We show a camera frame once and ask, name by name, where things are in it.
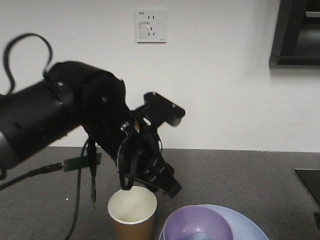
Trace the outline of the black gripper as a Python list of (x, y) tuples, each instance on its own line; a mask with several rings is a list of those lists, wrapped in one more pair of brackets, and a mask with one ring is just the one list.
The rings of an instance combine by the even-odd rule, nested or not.
[(157, 129), (144, 118), (126, 121), (120, 130), (125, 134), (117, 152), (120, 187), (130, 190), (135, 182), (144, 184), (151, 192), (161, 190), (174, 198), (182, 189), (174, 177), (174, 170), (164, 160)]

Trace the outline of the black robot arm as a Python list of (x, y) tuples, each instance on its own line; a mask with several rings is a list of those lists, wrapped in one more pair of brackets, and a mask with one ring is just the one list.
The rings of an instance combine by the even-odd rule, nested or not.
[(121, 188), (134, 182), (173, 198), (181, 190), (161, 155), (158, 127), (177, 126), (185, 111), (156, 92), (135, 110), (125, 83), (77, 61), (55, 64), (44, 79), (0, 99), (0, 167), (9, 170), (82, 126), (115, 162)]

